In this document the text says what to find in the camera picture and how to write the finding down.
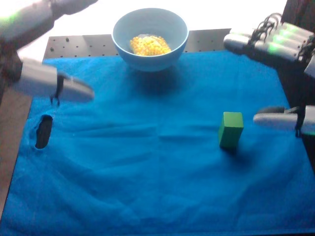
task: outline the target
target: block top face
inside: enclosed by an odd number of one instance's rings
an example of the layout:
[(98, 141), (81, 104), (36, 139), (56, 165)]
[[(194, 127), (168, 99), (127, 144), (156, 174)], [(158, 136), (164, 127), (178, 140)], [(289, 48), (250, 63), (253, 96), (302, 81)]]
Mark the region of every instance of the block top face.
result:
[(241, 112), (224, 112), (223, 119), (225, 127), (244, 128)]

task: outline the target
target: corn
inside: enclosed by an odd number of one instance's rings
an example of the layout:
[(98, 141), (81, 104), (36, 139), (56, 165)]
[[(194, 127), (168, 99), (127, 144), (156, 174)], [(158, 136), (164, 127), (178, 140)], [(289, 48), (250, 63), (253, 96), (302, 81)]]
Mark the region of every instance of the corn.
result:
[(157, 56), (171, 52), (164, 38), (161, 36), (134, 37), (130, 40), (133, 53), (139, 56)]

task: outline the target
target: black hole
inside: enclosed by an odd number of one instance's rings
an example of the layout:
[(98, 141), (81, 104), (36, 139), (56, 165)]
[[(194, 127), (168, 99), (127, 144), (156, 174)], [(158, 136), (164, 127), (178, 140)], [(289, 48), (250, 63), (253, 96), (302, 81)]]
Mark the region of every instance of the black hole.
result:
[(47, 146), (52, 127), (53, 118), (49, 115), (43, 115), (38, 129), (36, 130), (36, 148), (43, 149)]

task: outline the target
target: green rectangular block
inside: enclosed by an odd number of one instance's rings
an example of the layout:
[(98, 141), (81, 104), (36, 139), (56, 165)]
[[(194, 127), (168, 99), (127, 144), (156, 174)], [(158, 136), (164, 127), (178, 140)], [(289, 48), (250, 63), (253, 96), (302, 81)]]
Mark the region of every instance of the green rectangular block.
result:
[(221, 148), (236, 148), (244, 129), (243, 115), (240, 112), (224, 112), (219, 128)]

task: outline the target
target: bowl rim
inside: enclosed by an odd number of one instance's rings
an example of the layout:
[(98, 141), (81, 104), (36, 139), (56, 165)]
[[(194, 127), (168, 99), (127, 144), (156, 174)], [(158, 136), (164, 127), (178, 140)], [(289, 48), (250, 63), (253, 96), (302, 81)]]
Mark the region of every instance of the bowl rim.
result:
[[(185, 26), (186, 26), (186, 29), (187, 29), (187, 35), (186, 35), (184, 41), (181, 43), (181, 45), (179, 45), (177, 48), (173, 49), (173, 50), (170, 51), (169, 53), (165, 53), (165, 54), (162, 54), (162, 55), (155, 55), (155, 56), (142, 56), (142, 55), (137, 55), (137, 54), (134, 54), (134, 53), (130, 53), (130, 52), (126, 51), (125, 49), (123, 49), (121, 46), (119, 46), (118, 43), (116, 42), (116, 40), (114, 39), (114, 29), (115, 29), (115, 26), (116, 26), (117, 22), (118, 22), (122, 17), (128, 15), (128, 14), (131, 13), (131, 12), (135, 12), (135, 11), (139, 11), (139, 10), (144, 10), (144, 9), (159, 9), (159, 10), (165, 10), (165, 11), (169, 11), (169, 12), (171, 12), (171, 13), (177, 15), (179, 18), (181, 18), (182, 21), (184, 21)], [(137, 10), (134, 10), (134, 11), (131, 11), (131, 12), (128, 12), (127, 14), (125, 14), (125, 15), (123, 15), (121, 18), (119, 18), (119, 20), (115, 23), (115, 25), (114, 25), (114, 27), (113, 27), (113, 31), (112, 31), (112, 40), (113, 40), (114, 44), (115, 44), (120, 50), (124, 51), (125, 53), (130, 54), (130, 55), (133, 55), (133, 56), (136, 56), (136, 57), (140, 57), (140, 58), (156, 58), (156, 57), (162, 57), (162, 56), (165, 56), (165, 55), (167, 55), (167, 54), (170, 54), (170, 53), (172, 53), (173, 51), (179, 49), (180, 47), (183, 46), (183, 44), (185, 44), (185, 43), (187, 42), (188, 36), (189, 36), (189, 29), (188, 29), (187, 23), (186, 23), (186, 21), (185, 21), (180, 15), (178, 15), (177, 13), (175, 13), (175, 12), (173, 12), (173, 11), (170, 11), (170, 10), (167, 10), (167, 9), (164, 9), (164, 8), (158, 8), (158, 7), (140, 8), (140, 9), (137, 9)]]

